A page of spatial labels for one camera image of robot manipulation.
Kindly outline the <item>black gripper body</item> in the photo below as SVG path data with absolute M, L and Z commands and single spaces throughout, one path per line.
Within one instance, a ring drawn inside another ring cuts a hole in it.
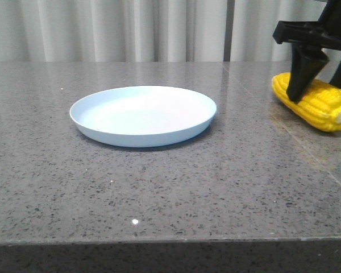
M 341 51 L 341 1 L 328 1 L 317 21 L 279 21 L 273 38 L 277 44 L 298 43 Z

